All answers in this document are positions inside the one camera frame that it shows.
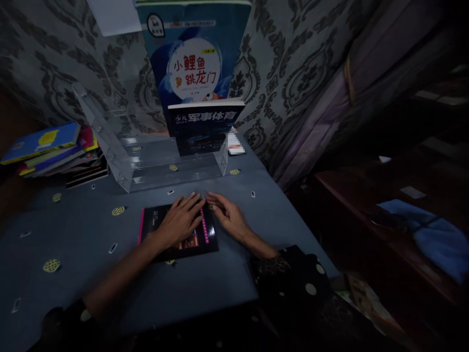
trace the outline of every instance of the patterned wallpaper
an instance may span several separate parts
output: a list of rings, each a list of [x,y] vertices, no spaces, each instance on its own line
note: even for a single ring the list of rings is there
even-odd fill
[[[266,165],[378,3],[254,1],[229,95],[244,98],[235,126]],[[71,90],[80,81],[117,134],[165,130],[141,33],[103,37],[86,0],[2,0],[0,23],[0,85],[38,120],[86,124]]]

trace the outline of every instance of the stack of books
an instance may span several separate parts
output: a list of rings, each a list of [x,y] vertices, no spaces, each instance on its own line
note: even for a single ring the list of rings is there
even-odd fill
[[[108,175],[106,158],[91,127],[74,122],[17,139],[0,161],[18,163],[22,177],[67,174],[67,188]]]

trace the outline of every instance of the cartoon fish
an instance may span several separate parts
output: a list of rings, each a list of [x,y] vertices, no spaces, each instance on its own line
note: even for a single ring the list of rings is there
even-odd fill
[[[220,99],[223,99],[223,98],[221,98],[217,93],[208,93],[206,96],[204,96],[203,101],[220,100]]]

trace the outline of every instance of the blue cloth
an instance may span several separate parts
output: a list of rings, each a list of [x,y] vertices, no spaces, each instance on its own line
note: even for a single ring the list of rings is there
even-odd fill
[[[422,253],[462,284],[469,272],[469,241],[456,226],[399,199],[378,206],[403,217]]]

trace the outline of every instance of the blue table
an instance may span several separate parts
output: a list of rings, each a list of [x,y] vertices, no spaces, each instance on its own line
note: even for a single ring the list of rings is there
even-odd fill
[[[284,193],[255,154],[230,156],[228,171],[238,175],[127,194],[113,176],[66,190],[43,189],[26,212],[12,219],[0,239],[0,341],[3,351],[24,351],[40,337],[41,321],[53,307],[67,307],[93,287],[136,245],[142,208],[173,203],[180,195],[206,190],[237,203],[252,229],[276,248],[296,244],[314,253],[329,277],[339,274]],[[55,193],[62,200],[54,203]],[[114,208],[128,207],[119,216]],[[31,234],[20,238],[20,234]],[[127,334],[175,323],[257,298],[249,253],[215,221],[219,251],[179,259],[173,268],[152,264],[126,300],[119,325]],[[117,243],[112,254],[111,246]],[[43,271],[49,259],[61,269]],[[21,298],[19,310],[11,313]]]

